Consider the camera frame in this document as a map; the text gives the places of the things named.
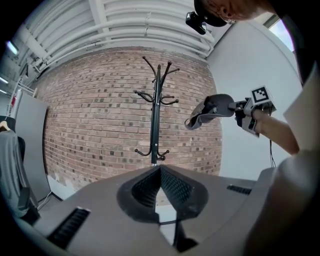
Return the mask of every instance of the white panel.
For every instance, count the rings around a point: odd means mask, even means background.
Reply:
[[[272,115],[285,121],[284,111],[302,90],[295,56],[264,26],[239,22],[232,26],[208,58],[218,93],[235,101],[250,96],[250,90],[265,85],[277,111]],[[220,175],[256,180],[271,167],[269,140],[245,132],[234,117],[222,119],[222,162]],[[273,158],[278,165],[289,156],[273,143]]]
[[[73,185],[71,182],[67,181],[67,186],[62,185],[59,183],[59,176],[56,174],[56,179],[52,178],[51,176],[47,176],[50,190],[59,198],[62,200],[66,200],[68,197],[71,197],[74,193],[76,193],[76,190],[73,188]]]

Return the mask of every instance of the black metal coat rack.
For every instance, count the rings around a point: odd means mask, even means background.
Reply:
[[[148,63],[154,74],[154,80],[152,81],[154,83],[153,97],[150,94],[141,91],[135,90],[134,93],[141,96],[145,101],[152,103],[150,147],[149,152],[147,154],[140,152],[138,149],[135,149],[134,151],[144,157],[149,156],[151,154],[151,164],[156,165],[158,160],[164,161],[166,159],[165,155],[169,153],[169,150],[162,154],[159,153],[160,104],[162,103],[163,105],[171,105],[173,103],[179,102],[179,100],[177,99],[171,102],[163,102],[163,99],[173,99],[174,96],[162,96],[162,87],[164,85],[166,76],[170,73],[179,71],[180,68],[176,68],[174,70],[169,71],[172,62],[168,61],[168,65],[165,69],[164,75],[161,77],[161,65],[158,65],[156,73],[154,67],[150,64],[146,57],[143,56],[142,58],[146,61],[146,63]]]

